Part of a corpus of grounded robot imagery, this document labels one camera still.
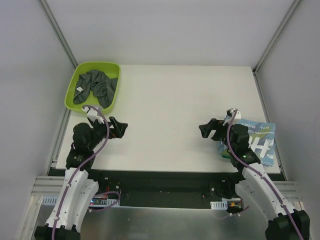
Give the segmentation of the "dark grey t shirt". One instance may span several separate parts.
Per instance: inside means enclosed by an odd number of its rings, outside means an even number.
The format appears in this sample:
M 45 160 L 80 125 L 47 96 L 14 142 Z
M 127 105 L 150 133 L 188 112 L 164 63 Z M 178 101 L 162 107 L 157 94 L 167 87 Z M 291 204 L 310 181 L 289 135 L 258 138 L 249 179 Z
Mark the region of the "dark grey t shirt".
M 84 103 L 90 93 L 97 98 L 103 109 L 108 108 L 115 97 L 118 78 L 109 78 L 100 70 L 90 70 L 78 77 L 75 85 L 73 103 L 78 105 Z

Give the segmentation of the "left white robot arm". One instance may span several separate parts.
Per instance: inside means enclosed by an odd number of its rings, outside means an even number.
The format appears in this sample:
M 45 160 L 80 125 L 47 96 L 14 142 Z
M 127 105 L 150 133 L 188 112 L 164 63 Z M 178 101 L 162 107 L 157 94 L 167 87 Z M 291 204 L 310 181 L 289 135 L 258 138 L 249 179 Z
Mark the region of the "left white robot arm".
M 63 185 L 57 202 L 43 226 L 37 226 L 37 240 L 79 240 L 81 226 L 95 195 L 105 191 L 101 173 L 92 165 L 108 140 L 121 139 L 129 125 L 115 117 L 94 117 L 73 127 L 72 144 L 66 159 Z

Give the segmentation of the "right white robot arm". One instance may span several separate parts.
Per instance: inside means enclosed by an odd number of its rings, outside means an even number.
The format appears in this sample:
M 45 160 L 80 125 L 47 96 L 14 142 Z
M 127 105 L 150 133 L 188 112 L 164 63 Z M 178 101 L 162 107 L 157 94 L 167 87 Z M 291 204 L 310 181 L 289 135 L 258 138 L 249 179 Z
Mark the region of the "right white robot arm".
M 227 182 L 225 192 L 233 198 L 241 197 L 245 206 L 256 213 L 266 239 L 310 239 L 309 215 L 305 210 L 297 210 L 265 172 L 260 159 L 250 148 L 247 126 L 212 118 L 207 124 L 200 125 L 199 129 L 203 138 L 208 138 L 214 132 L 212 140 L 227 146 L 239 179 Z

